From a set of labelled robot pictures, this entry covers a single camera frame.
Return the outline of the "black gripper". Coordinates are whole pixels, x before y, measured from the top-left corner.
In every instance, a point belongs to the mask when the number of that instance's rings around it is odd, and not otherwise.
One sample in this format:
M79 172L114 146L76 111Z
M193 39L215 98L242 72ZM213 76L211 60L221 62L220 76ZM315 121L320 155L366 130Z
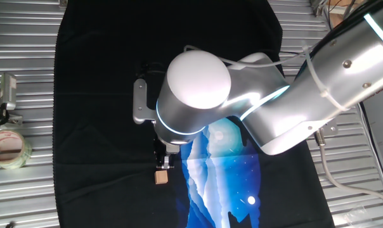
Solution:
M169 170L174 168L172 155L180 152L180 146L175 144L168 144L161 140L158 135L153 139L154 155L156 156L156 168L158 170Z

